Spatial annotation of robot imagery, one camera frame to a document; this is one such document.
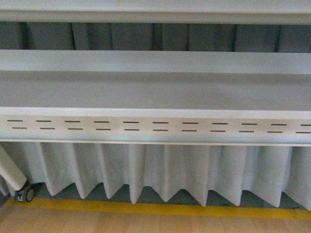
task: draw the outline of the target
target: wheel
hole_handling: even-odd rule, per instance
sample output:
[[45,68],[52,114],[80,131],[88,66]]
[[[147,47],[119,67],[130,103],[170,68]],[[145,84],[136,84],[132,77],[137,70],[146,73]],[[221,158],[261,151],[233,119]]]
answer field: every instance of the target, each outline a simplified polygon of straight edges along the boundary
[[33,188],[28,189],[25,194],[25,199],[27,202],[31,202],[35,197],[35,190]]
[[15,193],[15,199],[19,202],[31,202],[35,197],[35,189],[26,182],[23,188]]

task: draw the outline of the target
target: yellow line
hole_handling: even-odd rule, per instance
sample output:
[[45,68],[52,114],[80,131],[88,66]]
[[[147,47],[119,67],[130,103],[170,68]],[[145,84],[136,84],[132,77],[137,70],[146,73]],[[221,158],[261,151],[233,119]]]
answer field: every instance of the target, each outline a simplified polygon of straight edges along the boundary
[[32,202],[17,202],[10,198],[4,206],[41,208],[75,211],[97,211],[112,213],[188,215],[218,217],[256,217],[278,219],[311,220],[311,211],[297,209],[269,209],[223,206],[171,205],[171,204],[131,204],[127,202],[107,202],[93,200],[68,200],[34,198]]

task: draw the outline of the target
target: metal shelf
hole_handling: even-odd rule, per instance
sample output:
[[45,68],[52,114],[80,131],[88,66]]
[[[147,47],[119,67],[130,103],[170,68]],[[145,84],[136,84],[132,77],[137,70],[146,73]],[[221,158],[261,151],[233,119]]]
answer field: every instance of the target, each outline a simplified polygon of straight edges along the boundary
[[310,24],[311,1],[11,0],[2,21]]
[[311,144],[311,54],[2,50],[0,60],[1,141]]

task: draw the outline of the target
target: floor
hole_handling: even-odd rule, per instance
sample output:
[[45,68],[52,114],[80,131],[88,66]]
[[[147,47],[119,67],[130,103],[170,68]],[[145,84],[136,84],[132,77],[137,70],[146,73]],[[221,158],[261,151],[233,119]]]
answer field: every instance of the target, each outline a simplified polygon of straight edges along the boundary
[[310,233],[311,212],[299,209],[132,205],[36,197],[30,203],[9,199],[0,208],[0,232]]

